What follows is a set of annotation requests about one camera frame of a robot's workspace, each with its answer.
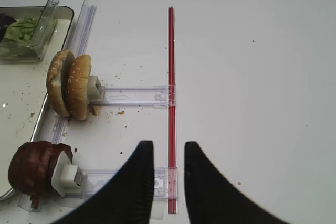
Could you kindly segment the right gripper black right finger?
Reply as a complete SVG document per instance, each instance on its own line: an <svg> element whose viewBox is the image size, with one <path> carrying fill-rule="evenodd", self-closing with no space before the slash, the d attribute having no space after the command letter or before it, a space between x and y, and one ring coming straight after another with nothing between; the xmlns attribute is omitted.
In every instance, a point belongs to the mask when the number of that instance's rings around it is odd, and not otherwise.
<svg viewBox="0 0 336 224"><path fill-rule="evenodd" d="M197 142L184 146L184 194L190 223L285 223L236 189Z"/></svg>

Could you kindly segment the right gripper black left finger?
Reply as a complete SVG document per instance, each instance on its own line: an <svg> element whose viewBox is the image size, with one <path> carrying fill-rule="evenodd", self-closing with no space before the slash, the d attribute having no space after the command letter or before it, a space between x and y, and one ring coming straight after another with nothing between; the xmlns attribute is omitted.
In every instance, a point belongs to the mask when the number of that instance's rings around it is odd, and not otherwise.
<svg viewBox="0 0 336 224"><path fill-rule="evenodd" d="M54 223L149 223L154 198L154 147L140 141L103 188Z"/></svg>

